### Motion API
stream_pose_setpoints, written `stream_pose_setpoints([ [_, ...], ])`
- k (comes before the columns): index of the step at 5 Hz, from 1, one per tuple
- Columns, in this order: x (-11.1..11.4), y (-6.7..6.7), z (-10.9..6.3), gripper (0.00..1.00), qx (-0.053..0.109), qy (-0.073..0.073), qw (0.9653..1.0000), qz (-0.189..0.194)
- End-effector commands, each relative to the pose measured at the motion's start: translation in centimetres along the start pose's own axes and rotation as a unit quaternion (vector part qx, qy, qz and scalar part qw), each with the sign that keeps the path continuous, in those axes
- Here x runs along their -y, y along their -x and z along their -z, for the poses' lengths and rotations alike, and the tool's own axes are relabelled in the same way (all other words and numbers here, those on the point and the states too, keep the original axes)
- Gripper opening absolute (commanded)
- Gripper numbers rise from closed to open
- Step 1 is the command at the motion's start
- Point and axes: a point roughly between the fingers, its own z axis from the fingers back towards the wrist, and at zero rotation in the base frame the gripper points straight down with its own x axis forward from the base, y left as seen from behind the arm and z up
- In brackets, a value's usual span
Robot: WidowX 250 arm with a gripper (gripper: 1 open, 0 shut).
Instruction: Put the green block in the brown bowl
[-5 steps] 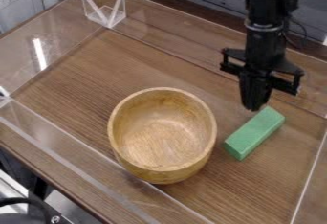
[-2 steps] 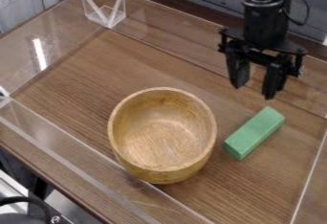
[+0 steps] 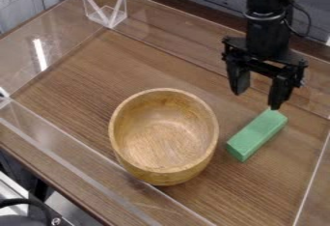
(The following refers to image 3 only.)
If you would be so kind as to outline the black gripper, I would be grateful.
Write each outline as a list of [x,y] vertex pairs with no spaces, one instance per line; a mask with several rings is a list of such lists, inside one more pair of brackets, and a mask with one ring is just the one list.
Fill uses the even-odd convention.
[[[272,78],[268,94],[268,106],[277,110],[289,99],[293,87],[303,85],[304,69],[308,61],[289,48],[281,49],[277,54],[261,56],[247,50],[245,38],[224,37],[221,59],[226,64],[229,87],[233,94],[240,95],[249,87],[249,72],[253,71]],[[276,76],[288,71],[288,77]]]

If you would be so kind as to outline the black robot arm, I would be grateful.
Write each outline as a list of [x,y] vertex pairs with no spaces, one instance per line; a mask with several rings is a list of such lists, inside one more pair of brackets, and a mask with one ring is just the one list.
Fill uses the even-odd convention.
[[229,87],[240,95],[249,87],[249,74],[256,72],[272,80],[268,107],[277,110],[301,86],[308,61],[288,47],[295,0],[245,0],[245,36],[221,40]]

